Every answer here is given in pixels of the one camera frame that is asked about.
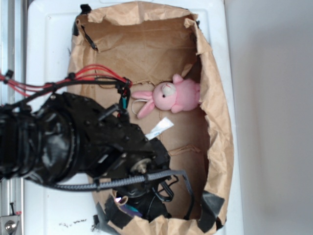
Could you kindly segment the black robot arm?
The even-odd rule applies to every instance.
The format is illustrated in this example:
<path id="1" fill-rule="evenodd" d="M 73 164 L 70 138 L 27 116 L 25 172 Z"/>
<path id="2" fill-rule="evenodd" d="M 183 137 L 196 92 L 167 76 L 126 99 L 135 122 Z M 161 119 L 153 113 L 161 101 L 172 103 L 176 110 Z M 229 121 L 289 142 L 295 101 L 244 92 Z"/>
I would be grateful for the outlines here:
<path id="1" fill-rule="evenodd" d="M 119 196 L 127 196 L 145 219 L 170 217 L 158 187 L 165 179 L 122 185 L 121 180 L 169 169 L 170 157 L 127 118 L 113 115 L 91 98 L 53 94 L 36 112 L 27 105 L 0 109 L 0 175 L 57 187 L 77 173 L 110 178 Z"/>

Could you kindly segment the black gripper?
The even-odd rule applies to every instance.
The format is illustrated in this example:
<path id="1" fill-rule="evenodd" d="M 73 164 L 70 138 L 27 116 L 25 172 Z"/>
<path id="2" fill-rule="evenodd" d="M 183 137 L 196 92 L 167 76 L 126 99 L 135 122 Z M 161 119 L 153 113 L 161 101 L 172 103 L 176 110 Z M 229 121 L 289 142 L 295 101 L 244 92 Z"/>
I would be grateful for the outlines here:
<path id="1" fill-rule="evenodd" d="M 137 183 L 116 188 L 118 196 L 127 196 L 127 204 L 135 208 L 144 219 L 155 219 L 159 216 L 171 218 L 165 202 L 171 202 L 174 192 L 171 184 L 166 182 Z"/>

